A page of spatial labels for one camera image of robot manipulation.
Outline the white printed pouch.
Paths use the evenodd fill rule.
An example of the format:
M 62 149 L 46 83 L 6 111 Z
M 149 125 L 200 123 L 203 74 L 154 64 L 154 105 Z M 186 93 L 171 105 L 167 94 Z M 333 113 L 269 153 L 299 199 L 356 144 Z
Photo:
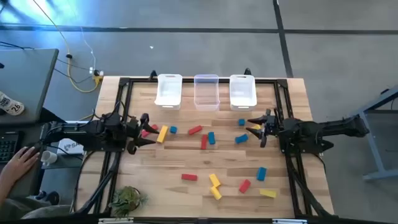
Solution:
M 19 116 L 25 109 L 24 104 L 13 100 L 0 91 L 0 109 L 12 116 Z

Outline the person's leg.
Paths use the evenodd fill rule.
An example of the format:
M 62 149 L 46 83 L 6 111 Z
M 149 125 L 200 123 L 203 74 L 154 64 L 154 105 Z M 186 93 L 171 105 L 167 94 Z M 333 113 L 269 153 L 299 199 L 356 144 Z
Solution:
M 51 205 L 49 202 L 30 197 L 7 198 L 0 206 L 0 222 L 30 218 L 62 217 L 69 214 L 69 205 Z

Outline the clear plastic bin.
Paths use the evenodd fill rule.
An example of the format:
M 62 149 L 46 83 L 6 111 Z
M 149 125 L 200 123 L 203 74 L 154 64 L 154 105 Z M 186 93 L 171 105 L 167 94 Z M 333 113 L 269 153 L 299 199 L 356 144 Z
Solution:
M 220 105 L 218 84 L 218 75 L 201 74 L 194 76 L 194 105 L 197 110 L 218 110 Z

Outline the yellow long block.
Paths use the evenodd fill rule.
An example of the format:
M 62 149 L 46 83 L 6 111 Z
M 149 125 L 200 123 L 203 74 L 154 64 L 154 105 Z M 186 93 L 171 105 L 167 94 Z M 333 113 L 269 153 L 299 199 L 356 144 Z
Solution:
M 163 143 L 167 134 L 169 127 L 168 126 L 162 126 L 157 138 L 157 143 Z

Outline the white printed box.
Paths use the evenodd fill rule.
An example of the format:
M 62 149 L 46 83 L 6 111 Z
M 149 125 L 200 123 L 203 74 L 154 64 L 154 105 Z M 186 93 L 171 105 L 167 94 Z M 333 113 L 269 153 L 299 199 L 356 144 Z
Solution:
M 58 144 L 58 154 L 83 154 L 83 146 L 71 139 L 62 139 Z

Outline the silver metal bracket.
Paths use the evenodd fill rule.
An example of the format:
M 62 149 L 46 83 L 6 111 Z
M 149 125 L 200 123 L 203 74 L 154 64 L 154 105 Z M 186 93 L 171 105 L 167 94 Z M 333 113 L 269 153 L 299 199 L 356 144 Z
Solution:
M 100 218 L 98 224 L 133 224 L 133 218 Z
M 272 224 L 308 224 L 307 220 L 275 218 Z

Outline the blue-grey table frame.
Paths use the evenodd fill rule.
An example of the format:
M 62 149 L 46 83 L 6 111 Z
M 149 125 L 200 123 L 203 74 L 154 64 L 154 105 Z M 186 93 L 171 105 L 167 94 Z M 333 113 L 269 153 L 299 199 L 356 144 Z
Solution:
M 363 179 L 398 177 L 398 85 L 382 91 L 350 114 L 358 115 L 369 129 L 366 138 L 377 167 L 377 171 L 364 175 Z M 397 158 L 394 169 L 383 164 L 389 153 Z

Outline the black keyboard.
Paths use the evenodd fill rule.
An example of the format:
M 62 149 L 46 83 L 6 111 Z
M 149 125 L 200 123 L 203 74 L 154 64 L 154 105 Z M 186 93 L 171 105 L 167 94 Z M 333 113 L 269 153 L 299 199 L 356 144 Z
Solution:
M 0 164 L 6 164 L 12 159 L 20 149 L 22 138 L 21 131 L 0 132 Z

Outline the white plastic bin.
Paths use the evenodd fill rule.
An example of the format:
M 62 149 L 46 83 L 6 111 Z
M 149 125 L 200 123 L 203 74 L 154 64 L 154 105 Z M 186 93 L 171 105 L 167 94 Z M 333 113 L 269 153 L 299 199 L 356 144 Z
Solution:
M 160 74 L 157 77 L 157 95 L 154 103 L 163 110 L 179 110 L 182 102 L 180 74 Z
M 257 105 L 255 78 L 252 75 L 231 75 L 229 100 L 233 111 L 252 111 Z

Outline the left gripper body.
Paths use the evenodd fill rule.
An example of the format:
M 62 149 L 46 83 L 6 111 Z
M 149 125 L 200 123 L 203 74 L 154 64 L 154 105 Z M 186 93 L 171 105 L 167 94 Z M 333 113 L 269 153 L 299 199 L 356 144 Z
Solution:
M 128 123 L 126 123 L 126 135 L 127 143 L 133 139 L 141 138 L 142 128 L 140 127 L 139 120 L 136 117 L 132 117 Z

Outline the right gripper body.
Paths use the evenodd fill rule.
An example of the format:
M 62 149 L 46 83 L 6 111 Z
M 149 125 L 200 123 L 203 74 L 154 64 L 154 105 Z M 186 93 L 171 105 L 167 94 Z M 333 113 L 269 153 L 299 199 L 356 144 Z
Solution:
M 277 116 L 268 115 L 264 124 L 264 135 L 277 136 L 280 130 L 280 123 Z

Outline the person's hand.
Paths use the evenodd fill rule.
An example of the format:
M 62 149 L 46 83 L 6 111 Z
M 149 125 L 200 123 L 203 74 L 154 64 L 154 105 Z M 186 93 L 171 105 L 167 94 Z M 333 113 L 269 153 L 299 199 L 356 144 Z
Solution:
M 39 153 L 36 148 L 23 147 L 5 165 L 0 173 L 0 182 L 14 184 L 37 162 Z

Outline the dark grey desk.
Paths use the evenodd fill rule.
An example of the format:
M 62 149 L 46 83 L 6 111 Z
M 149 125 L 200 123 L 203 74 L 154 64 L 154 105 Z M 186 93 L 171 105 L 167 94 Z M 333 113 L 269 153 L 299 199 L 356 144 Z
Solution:
M 42 146 L 40 140 L 44 138 L 45 134 L 49 130 L 49 124 L 43 125 L 27 125 L 27 126 L 2 126 L 0 125 L 0 132 L 3 131 L 21 131 L 23 132 L 23 138 L 21 141 L 20 149 L 27 146 L 28 148 L 34 146 L 36 151 L 42 155 L 45 146 Z M 6 164 L 0 164 L 0 171 L 3 170 Z M 40 184 L 42 180 L 41 174 L 42 163 L 40 158 L 32 166 L 32 168 L 24 174 L 13 186 L 9 197 L 26 197 L 30 195 L 36 195 L 39 192 Z

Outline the white mug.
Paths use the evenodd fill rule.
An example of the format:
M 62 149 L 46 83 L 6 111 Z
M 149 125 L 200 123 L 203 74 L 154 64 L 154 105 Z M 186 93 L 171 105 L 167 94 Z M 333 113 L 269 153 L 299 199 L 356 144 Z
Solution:
M 41 155 L 41 163 L 43 166 L 49 166 L 57 161 L 57 154 L 51 151 L 44 151 Z

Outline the person's forearm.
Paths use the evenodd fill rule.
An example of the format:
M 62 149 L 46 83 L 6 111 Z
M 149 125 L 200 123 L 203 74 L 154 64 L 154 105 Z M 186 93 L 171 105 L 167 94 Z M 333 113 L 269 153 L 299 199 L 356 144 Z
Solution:
M 0 207 L 4 204 L 14 184 L 15 179 L 12 176 L 5 172 L 0 174 Z

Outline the green potted plant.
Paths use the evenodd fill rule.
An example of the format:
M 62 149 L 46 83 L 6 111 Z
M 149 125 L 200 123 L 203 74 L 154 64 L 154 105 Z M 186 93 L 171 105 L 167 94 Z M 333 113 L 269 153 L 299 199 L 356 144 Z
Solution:
M 146 203 L 147 200 L 147 195 L 140 193 L 137 188 L 125 186 L 115 191 L 108 207 L 111 209 L 111 214 L 114 217 L 121 218 L 128 216 L 131 212 Z

